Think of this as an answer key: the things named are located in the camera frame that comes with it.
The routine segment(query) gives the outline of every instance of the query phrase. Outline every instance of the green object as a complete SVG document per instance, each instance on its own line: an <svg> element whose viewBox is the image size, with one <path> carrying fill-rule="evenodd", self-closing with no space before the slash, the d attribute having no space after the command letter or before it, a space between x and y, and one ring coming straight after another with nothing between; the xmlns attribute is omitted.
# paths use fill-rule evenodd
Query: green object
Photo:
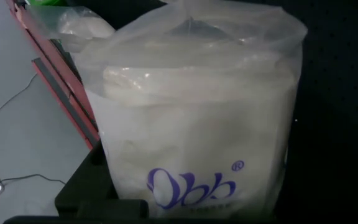
<svg viewBox="0 0 358 224"><path fill-rule="evenodd" d="M34 6L67 6L65 0L28 0Z"/></svg>

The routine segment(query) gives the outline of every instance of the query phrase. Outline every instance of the red metal frame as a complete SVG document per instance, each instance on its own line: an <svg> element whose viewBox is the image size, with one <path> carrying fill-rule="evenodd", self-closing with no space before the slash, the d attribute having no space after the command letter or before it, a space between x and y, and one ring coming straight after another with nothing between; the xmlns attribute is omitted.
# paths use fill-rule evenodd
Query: red metal frame
<svg viewBox="0 0 358 224"><path fill-rule="evenodd" d="M22 11L22 20L27 26L29 32L32 34L32 37L41 46L45 56L50 60L51 64L53 64L57 72L62 76L69 89L73 92L79 103L89 114L89 117L94 120L91 104L88 100L88 97L86 96L84 86L66 64L56 46L54 46L50 40L39 34L37 25L33 22L31 15L23 7L20 9Z"/></svg>
<svg viewBox="0 0 358 224"><path fill-rule="evenodd" d="M58 95L56 94L55 90L53 90L53 88L50 86L48 80L45 78L44 74L41 72L41 70L38 68L38 66L32 62L32 65L34 66L35 71L39 74L39 77L42 79L42 81L44 81L44 83L46 84L46 86L48 87L49 91L51 92L51 94L53 95L53 97L55 97L56 101L58 102L58 104L60 105L60 107L62 108L62 110L65 112L65 114L67 115L68 119L70 119L70 121L73 123L75 129L77 129L78 133L81 135L81 137L85 140L86 145L89 147L89 149L92 149L92 145L90 144L88 138L86 138L84 132L81 130L81 128L79 127L79 125L75 122L74 118L72 117L72 115L70 114L70 112L66 109L66 107L64 106L64 104L62 103L62 101L59 99Z"/></svg>
<svg viewBox="0 0 358 224"><path fill-rule="evenodd" d="M59 87L62 89L64 94L67 96L70 104L75 109L78 116L84 122L86 128L90 131L95 140L99 140L99 134L97 129L94 127L90 118L94 120L93 112L86 96L85 89L81 82L77 79L74 73L70 70L68 65L65 63L62 55L58 49L49 41L42 37L35 25L31 20L31 17L28 12L25 11L23 7L20 7L22 13L22 20L28 29L25 29L22 24L17 20L15 14L15 7L13 0L6 0L9 5L10 12L14 19L17 21L21 29L23 29L25 35L30 40L33 48L36 50L38 55L41 58L41 61L44 63L48 71L52 74L54 79L57 81ZM59 105L62 107L68 118L74 124L75 128L78 130L82 138L85 140L86 145L92 149L93 146L90 143L89 139L85 136L84 132L80 129L72 115L65 108L64 104L61 102L53 88L50 86L47 79L41 73L37 65L33 62L33 66L36 69L37 73L42 77L44 83L48 86L48 89L51 91L52 95L56 98Z"/></svg>

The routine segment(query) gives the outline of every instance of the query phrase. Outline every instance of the gray floor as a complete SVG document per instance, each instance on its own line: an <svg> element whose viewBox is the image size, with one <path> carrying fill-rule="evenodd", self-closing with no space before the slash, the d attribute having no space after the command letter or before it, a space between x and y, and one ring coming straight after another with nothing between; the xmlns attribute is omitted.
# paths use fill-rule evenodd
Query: gray floor
<svg viewBox="0 0 358 224"><path fill-rule="evenodd" d="M0 0L0 106L26 86L36 57ZM38 173L67 181L88 152L39 77L0 111L1 178ZM15 215L56 215L53 200L61 188L39 177L7 185L0 196L0 223Z"/></svg>

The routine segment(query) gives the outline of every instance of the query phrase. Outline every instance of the bag of white powder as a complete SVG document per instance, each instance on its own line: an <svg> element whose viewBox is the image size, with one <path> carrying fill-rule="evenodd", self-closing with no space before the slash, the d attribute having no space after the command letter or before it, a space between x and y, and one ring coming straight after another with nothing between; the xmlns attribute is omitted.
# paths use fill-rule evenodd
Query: bag of white powder
<svg viewBox="0 0 358 224"><path fill-rule="evenodd" d="M304 25L280 7L177 1L76 58L119 198L151 217L272 215Z"/></svg>

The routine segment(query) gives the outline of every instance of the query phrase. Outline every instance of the blue logo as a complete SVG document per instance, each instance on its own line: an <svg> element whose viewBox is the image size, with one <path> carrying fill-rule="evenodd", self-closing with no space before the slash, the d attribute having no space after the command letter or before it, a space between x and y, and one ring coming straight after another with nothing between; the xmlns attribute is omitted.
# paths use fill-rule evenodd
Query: blue logo
<svg viewBox="0 0 358 224"><path fill-rule="evenodd" d="M239 171L244 167L244 161L237 161L231 166L231 170Z"/></svg>
<svg viewBox="0 0 358 224"><path fill-rule="evenodd" d="M196 205L197 203L200 203L202 201L204 201L207 198L211 198L211 199L218 199L216 196L213 195L214 191L223 186L223 185L228 185L229 186L229 193L223 197L223 198L227 198L230 197L232 194L234 194L234 191L236 190L236 183L234 181L226 181L226 182L221 182L223 175L220 172L215 173L215 184L212 186L212 188L210 189L210 187L206 184L201 184L199 186L194 186L195 183L195 175L192 174L191 172L185 173L185 174L179 174L180 177L182 177L185 181L186 181L186 190L185 193L183 194L183 196L180 196L180 187L178 182L169 174L168 171L166 171L163 168L155 168L152 169L149 172L149 176L147 178L147 187L153 192L154 190L154 176L157 172L164 172L166 173L166 175L168 176L168 179L171 183L172 186L172 198L171 201L167 204L167 205L162 205L159 204L157 202L157 205L164 208L164 209L169 209L174 207L176 204L180 203L181 206L187 206L187 205ZM185 199L187 197L188 194L190 194L191 192L195 191L195 190L203 190L203 194L202 196L193 203L185 203Z"/></svg>

